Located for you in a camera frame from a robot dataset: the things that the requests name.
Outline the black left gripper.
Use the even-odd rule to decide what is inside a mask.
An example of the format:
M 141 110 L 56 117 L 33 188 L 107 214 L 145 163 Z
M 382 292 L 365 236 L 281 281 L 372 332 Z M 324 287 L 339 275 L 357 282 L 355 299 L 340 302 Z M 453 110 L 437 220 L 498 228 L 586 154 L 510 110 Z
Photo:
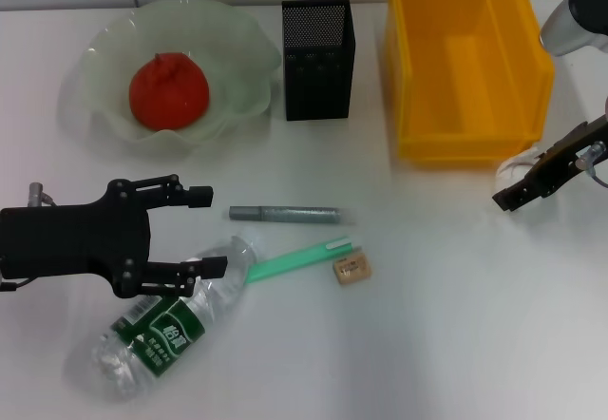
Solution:
M 91 203 L 1 210 L 4 279 L 97 275 L 115 296 L 190 297 L 198 280 L 223 278 L 226 256 L 148 261 L 147 210 L 212 206 L 211 186 L 185 187 L 177 174 L 111 181 Z

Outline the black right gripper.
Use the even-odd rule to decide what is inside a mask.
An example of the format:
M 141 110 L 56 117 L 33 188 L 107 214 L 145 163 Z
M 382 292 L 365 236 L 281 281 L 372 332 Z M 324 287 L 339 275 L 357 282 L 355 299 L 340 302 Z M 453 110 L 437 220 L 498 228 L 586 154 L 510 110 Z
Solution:
M 578 167 L 579 157 L 596 144 L 602 145 L 600 152 L 594 148 L 592 160 L 583 161 L 582 167 Z M 603 115 L 591 123 L 577 125 L 545 151 L 532 168 L 501 171 L 492 199 L 503 211 L 516 211 L 534 200 L 549 197 L 579 173 L 606 160 L 607 117 Z

